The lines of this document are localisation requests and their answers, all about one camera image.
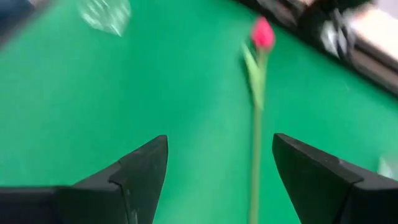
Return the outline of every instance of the plastic bag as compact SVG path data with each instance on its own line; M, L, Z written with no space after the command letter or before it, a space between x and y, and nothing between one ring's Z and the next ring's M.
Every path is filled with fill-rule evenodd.
M131 16L129 0L81 0L79 11L92 28L119 36L122 36Z

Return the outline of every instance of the green table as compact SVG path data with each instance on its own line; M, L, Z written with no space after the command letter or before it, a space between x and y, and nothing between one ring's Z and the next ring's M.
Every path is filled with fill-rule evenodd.
M167 134L155 223L246 223L252 108L240 46L256 14L229 0L131 4L121 38L58 0L1 49L0 184L72 184ZM272 134L376 170L398 143L398 101L275 32L260 222L299 223Z

